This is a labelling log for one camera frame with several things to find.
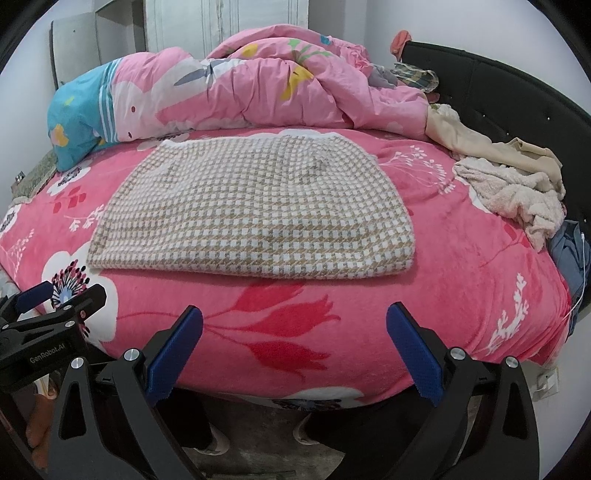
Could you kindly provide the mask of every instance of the headboard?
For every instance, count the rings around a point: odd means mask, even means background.
[[[591,241],[591,116],[549,85],[501,62],[455,48],[409,42],[402,60],[434,70],[440,103],[493,142],[513,137],[550,148],[563,163],[568,218]],[[583,305],[591,303],[587,289]]]

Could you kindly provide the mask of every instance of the bed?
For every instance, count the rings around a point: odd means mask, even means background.
[[[404,60],[439,74],[441,102],[468,127],[494,141],[520,136],[552,148],[564,163],[569,215],[585,222],[591,209],[583,179],[591,167],[573,169],[582,139],[591,137],[588,115],[526,74],[465,52],[410,43]],[[31,203],[12,207],[0,228],[0,264],[22,290],[51,281],[46,310],[88,285],[103,285],[107,305],[84,332],[112,356],[142,347],[196,305],[204,335],[180,384],[224,398],[330,410],[396,395],[411,379],[386,332],[385,312],[395,301],[477,359],[552,362],[568,333],[564,279],[516,223],[492,214],[455,178],[444,148],[391,132],[306,127],[201,130],[168,142],[334,134],[374,155],[402,197],[416,237],[414,264],[405,273],[280,281],[87,268],[90,239],[109,200],[162,138],[91,153]]]

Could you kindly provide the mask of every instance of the wall outlet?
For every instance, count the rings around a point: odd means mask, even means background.
[[[538,376],[537,386],[532,389],[531,399],[540,401],[558,393],[558,367]]]

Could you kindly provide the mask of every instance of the white door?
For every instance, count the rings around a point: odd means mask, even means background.
[[[181,47],[205,58],[248,28],[278,23],[308,26],[309,0],[144,0],[148,51]]]

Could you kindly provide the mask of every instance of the silver screw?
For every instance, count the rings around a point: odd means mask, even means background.
[[[510,368],[517,368],[519,366],[519,360],[517,360],[514,356],[508,356],[507,358],[505,358],[505,363]]]
[[[130,348],[125,352],[123,358],[125,358],[128,362],[133,362],[139,357],[139,350],[137,348]]]
[[[79,369],[82,365],[84,365],[84,359],[81,357],[75,358],[74,360],[72,360],[72,363],[70,365],[72,366],[72,368]]]
[[[466,358],[466,352],[461,348],[452,348],[450,353],[454,360],[464,360]]]

